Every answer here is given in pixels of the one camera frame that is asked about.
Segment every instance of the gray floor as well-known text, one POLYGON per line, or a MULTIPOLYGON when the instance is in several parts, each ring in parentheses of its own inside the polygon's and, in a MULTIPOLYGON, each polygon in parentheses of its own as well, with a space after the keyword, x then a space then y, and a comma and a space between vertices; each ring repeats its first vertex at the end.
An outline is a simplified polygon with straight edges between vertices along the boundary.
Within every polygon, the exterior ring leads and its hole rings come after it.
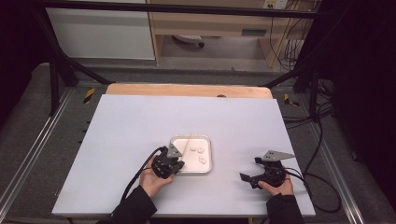
MULTIPOLYGON (((153 62, 135 61, 95 61, 82 60, 92 70, 103 77, 118 82, 157 82, 257 86, 272 80, 285 69, 279 66, 269 69, 254 38, 205 37, 205 47, 181 43, 168 36, 163 49, 160 65, 153 62)), ((52 215, 56 192, 62 188, 67 173, 78 152, 79 141, 84 138, 84 130, 94 113, 100 95, 106 86, 92 83, 90 78, 79 75, 81 86, 73 89, 70 101, 53 129, 46 145, 35 161, 30 174, 13 204, 7 212, 4 223, 67 223, 63 217, 52 215), (96 91, 89 104, 82 103, 89 87, 96 91)), ((293 101, 305 95, 296 95, 290 86, 293 79, 273 89, 283 116, 303 117, 301 106, 285 104, 284 93, 293 101)), ((24 157, 35 142, 41 128, 49 118, 50 88, 48 68, 38 67, 34 78, 21 101, 13 109, 0 132, 0 192, 7 191, 7 185, 17 173, 24 157)), ((396 223, 396 215, 388 201, 374 182, 363 163, 351 158, 349 148, 337 118, 323 119, 323 134, 334 155, 337 165, 349 186, 365 223, 396 223)), ((290 141, 302 169, 307 165, 317 145, 310 124, 288 129, 290 141)), ((310 168, 310 173, 331 181, 328 168, 321 154, 318 154, 310 168)), ((329 187, 316 179, 307 178, 314 192, 314 203, 332 209, 337 200, 329 187)), ((347 213, 341 209, 335 214, 317 210, 315 217, 307 217, 307 223, 349 223, 347 213)))

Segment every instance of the white table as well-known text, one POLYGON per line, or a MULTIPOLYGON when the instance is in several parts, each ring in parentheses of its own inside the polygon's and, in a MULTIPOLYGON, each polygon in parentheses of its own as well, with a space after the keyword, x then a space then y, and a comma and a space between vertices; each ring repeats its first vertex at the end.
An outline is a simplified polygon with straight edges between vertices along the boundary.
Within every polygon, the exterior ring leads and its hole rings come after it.
MULTIPOLYGON (((177 134, 207 135, 213 169, 206 175, 175 176, 154 198, 155 217, 266 215, 270 194, 252 189, 239 173, 262 174, 254 158, 269 149, 294 154, 276 100, 139 95, 102 96, 52 213, 111 213, 149 154, 177 134)), ((282 163, 300 171, 295 159, 282 163)), ((303 183, 294 177, 292 182, 302 214, 314 216, 303 183)))

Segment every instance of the black cable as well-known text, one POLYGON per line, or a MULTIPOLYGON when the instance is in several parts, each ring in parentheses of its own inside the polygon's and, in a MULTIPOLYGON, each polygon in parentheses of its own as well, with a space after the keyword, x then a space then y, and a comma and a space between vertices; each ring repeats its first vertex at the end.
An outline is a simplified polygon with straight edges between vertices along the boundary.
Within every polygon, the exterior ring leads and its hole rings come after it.
POLYGON ((289 63, 289 68, 290 68, 290 61, 289 61, 289 54, 288 54, 289 45, 290 45, 290 40, 288 40, 288 43, 286 44, 286 47, 285 47, 285 51, 283 52, 283 59, 289 63))
POLYGON ((279 57, 277 56, 277 54, 276 54, 276 52, 275 52, 275 50, 274 50, 274 47, 273 47, 273 45, 272 45, 272 32, 273 32, 273 27, 274 27, 274 17, 271 18, 270 47, 271 47, 272 52, 275 54, 276 60, 279 62, 279 65, 280 65, 282 68, 284 68, 285 70, 288 70, 287 68, 284 67, 285 64, 283 64, 283 63, 279 60, 279 57))
POLYGON ((328 104, 328 103, 325 103, 325 104, 321 105, 321 106, 318 108, 318 113, 317 113, 317 120, 318 120, 318 126, 319 126, 319 140, 318 140, 318 145, 317 145, 317 147, 315 148, 315 151, 314 151, 314 154, 313 154, 312 157, 311 157, 311 160, 310 160, 309 163, 306 165, 305 170, 303 171, 303 176, 305 176, 305 174, 307 173, 309 167, 311 166, 312 162, 314 161, 314 159, 315 159, 315 157, 317 156, 317 154, 318 154, 318 152, 319 152, 319 149, 320 149, 320 145, 321 145, 322 138, 323 138, 323 129, 322 129, 322 126, 321 126, 319 114, 320 114, 320 109, 321 109, 323 106, 325 106, 326 104, 328 104))
MULTIPOLYGON (((299 19, 299 20, 297 20, 297 22, 295 22, 292 26, 291 26, 291 28, 289 29, 289 31, 288 31, 288 33, 286 34, 286 37, 285 37, 285 39, 286 38, 288 38, 288 36, 290 35, 290 33, 291 33, 291 31, 294 29, 294 27, 301 21, 302 19, 299 19)), ((290 44, 290 40, 288 41, 288 45, 287 45, 287 49, 289 50, 289 44, 290 44)), ((288 52, 288 50, 285 50, 285 59, 286 58, 289 58, 289 56, 292 54, 292 48, 291 48, 291 51, 290 52, 288 52)))
POLYGON ((289 4, 288 6, 285 6, 285 9, 288 9, 289 7, 291 7, 291 5, 293 5, 293 3, 294 3, 295 1, 297 1, 297 2, 296 2, 296 5, 297 5, 298 1, 300 1, 300 0, 293 0, 293 1, 291 1, 290 4, 289 4))
POLYGON ((143 170, 145 170, 145 166, 147 165, 147 163, 149 162, 149 160, 154 156, 155 153, 157 153, 161 148, 157 148, 155 149, 151 155, 146 159, 145 163, 143 163, 142 167, 140 168, 140 170, 134 175, 134 178, 131 180, 131 182, 129 182, 128 186, 126 187, 125 191, 122 194, 121 197, 121 203, 122 201, 125 200, 126 195, 128 194, 129 190, 131 189, 132 185, 134 184, 134 182, 136 181, 136 179, 140 176, 140 174, 143 172, 143 170))
POLYGON ((285 55, 286 55, 285 58, 288 58, 288 59, 287 59, 287 62, 288 62, 288 64, 289 64, 289 71, 291 71, 291 58, 290 58, 291 52, 289 52, 289 48, 288 48, 287 51, 285 51, 285 55))
POLYGON ((338 200, 338 204, 337 207, 332 209, 332 210, 327 210, 324 208, 319 207, 317 204, 312 203, 318 210, 322 211, 322 212, 326 212, 326 213, 336 213, 341 209, 342 206, 342 199, 340 196, 340 193, 338 192, 338 190, 332 185, 332 183, 330 183, 329 181, 323 179, 322 177, 318 176, 318 175, 313 175, 313 174, 309 174, 309 173, 305 173, 305 175, 310 175, 313 176, 314 178, 317 178, 319 180, 321 180, 322 182, 324 182, 325 184, 329 185, 332 190, 335 192, 335 195, 337 196, 337 200, 338 200))
POLYGON ((71 217, 68 217, 68 218, 67 218, 67 220, 69 221, 69 223, 70 223, 70 224, 74 224, 74 222, 73 222, 73 218, 71 218, 71 217))
POLYGON ((293 60, 295 60, 297 57, 296 57, 296 55, 297 55, 297 49, 300 47, 300 45, 303 43, 303 40, 304 40, 304 36, 305 36, 305 32, 306 32, 306 28, 307 28, 307 25, 308 25, 308 23, 310 22, 309 20, 306 20, 306 19, 299 19, 296 23, 294 23, 294 25, 290 28, 290 30, 288 31, 288 33, 287 33, 287 35, 286 35, 286 38, 290 35, 290 33, 291 33, 291 31, 294 29, 294 27, 297 25, 297 23, 299 23, 301 21, 301 25, 302 25, 302 36, 301 36, 301 39, 298 41, 298 40, 295 40, 295 42, 293 42, 291 45, 293 46, 294 45, 294 47, 291 47, 291 50, 290 50, 290 52, 288 53, 288 56, 290 56, 290 58, 291 59, 293 59, 293 60))
MULTIPOLYGON (((289 171, 286 171, 289 175, 293 175, 293 176, 295 176, 295 177, 297 177, 297 178, 299 178, 300 180, 303 181, 303 183, 304 183, 304 185, 305 185, 305 187, 306 187, 306 190, 307 190, 307 192, 308 192, 309 197, 311 198, 311 200, 312 200, 312 198, 313 198, 313 194, 312 194, 311 189, 309 188, 308 183, 305 181, 305 177, 306 177, 307 175, 313 176, 314 178, 317 178, 318 180, 320 180, 320 181, 324 182, 325 184, 329 185, 330 188, 332 188, 332 190, 335 192, 336 197, 337 197, 338 204, 337 204, 336 208, 330 209, 330 210, 329 210, 329 209, 324 209, 324 208, 318 206, 318 205, 315 204, 315 203, 312 203, 312 204, 314 205, 314 207, 316 207, 318 210, 320 210, 320 211, 322 211, 322 212, 326 212, 326 213, 336 213, 336 212, 338 212, 338 211, 341 209, 341 206, 342 206, 342 199, 341 199, 341 196, 340 196, 338 190, 334 187, 334 185, 333 185, 332 183, 330 183, 329 181, 325 180, 324 178, 322 178, 322 177, 320 177, 320 176, 318 176, 318 175, 309 174, 309 173, 307 172, 308 169, 309 169, 309 167, 310 167, 310 165, 312 164, 312 161, 314 160, 314 158, 315 158, 316 155, 318 154, 318 150, 320 149, 320 145, 321 145, 321 141, 322 141, 322 137, 323 137, 323 130, 322 130, 322 126, 321 126, 320 119, 321 119, 321 118, 324 118, 324 117, 326 117, 326 116, 328 116, 328 115, 330 115, 330 114, 333 112, 332 106, 329 106, 329 107, 326 107, 326 108, 323 108, 323 107, 326 106, 326 105, 330 105, 330 104, 331 104, 330 102, 326 102, 326 103, 322 104, 322 105, 318 108, 317 121, 318 121, 319 129, 320 129, 319 141, 318 141, 318 145, 317 145, 317 147, 316 147, 316 149, 315 149, 315 152, 314 152, 313 156, 311 157, 309 163, 308 163, 307 166, 305 167, 304 172, 303 172, 302 174, 300 174, 297 170, 294 170, 294 169, 292 169, 292 168, 285 168, 285 170, 286 170, 286 169, 290 169, 290 170, 293 170, 294 172, 297 173, 297 175, 295 175, 295 174, 293 174, 293 173, 291 173, 291 172, 289 172, 289 171)), ((312 117, 302 117, 302 118, 296 118, 296 117, 283 117, 283 118, 285 119, 285 124, 299 123, 299 122, 300 122, 301 124, 299 124, 298 126, 301 126, 301 125, 306 124, 307 122, 311 122, 311 121, 313 120, 312 117)))

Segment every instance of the small white object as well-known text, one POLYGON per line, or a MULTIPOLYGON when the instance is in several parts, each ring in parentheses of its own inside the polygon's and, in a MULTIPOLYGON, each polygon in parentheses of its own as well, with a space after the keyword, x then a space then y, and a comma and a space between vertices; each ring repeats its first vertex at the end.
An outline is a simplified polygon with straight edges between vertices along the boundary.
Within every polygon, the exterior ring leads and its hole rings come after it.
POLYGON ((200 163, 202 163, 202 164, 205 164, 205 163, 206 163, 205 157, 199 157, 198 161, 199 161, 200 163))
POLYGON ((203 147, 198 147, 198 153, 204 153, 205 152, 205 149, 203 148, 203 147))
POLYGON ((174 35, 174 38, 191 44, 202 43, 202 38, 199 35, 174 35))

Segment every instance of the black cloth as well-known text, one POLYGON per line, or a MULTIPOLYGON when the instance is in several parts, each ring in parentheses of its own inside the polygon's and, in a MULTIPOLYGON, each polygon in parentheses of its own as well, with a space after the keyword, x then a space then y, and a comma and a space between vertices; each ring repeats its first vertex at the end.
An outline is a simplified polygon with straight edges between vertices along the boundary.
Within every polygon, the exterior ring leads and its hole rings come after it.
MULTIPOLYGON (((278 194, 272 197, 267 202, 267 211, 271 224, 304 223, 294 195, 278 194)), ((110 216, 96 224, 144 224, 155 212, 157 208, 154 203, 143 188, 138 186, 110 216)))
POLYGON ((270 224, 304 223, 294 195, 277 194, 267 202, 270 224))
POLYGON ((143 224, 157 212, 154 203, 139 185, 110 216, 96 224, 143 224))
MULTIPOLYGON (((28 3, 1 0, 0 4, 0 126, 20 100, 32 71, 51 62, 50 46, 35 27, 28 3)), ((47 12, 42 13, 50 26, 47 12)))

